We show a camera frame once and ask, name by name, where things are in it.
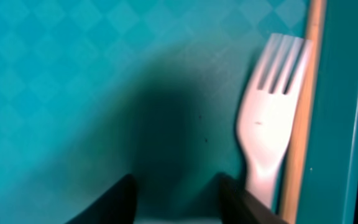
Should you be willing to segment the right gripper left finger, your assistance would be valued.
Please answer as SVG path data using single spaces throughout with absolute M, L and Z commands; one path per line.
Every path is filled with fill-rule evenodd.
M 137 182 L 132 174 L 120 178 L 112 187 L 68 224 L 133 224 L 137 209 Z

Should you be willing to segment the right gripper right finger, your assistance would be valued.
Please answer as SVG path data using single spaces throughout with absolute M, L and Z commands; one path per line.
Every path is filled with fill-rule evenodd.
M 223 223 L 287 224 L 229 175 L 219 180 L 219 210 Z

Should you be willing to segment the white plastic fork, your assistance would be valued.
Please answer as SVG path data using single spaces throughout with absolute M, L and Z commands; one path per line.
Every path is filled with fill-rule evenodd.
M 239 107 L 236 133 L 246 157 L 246 190 L 267 208 L 273 205 L 312 49 L 311 40 L 273 33 Z

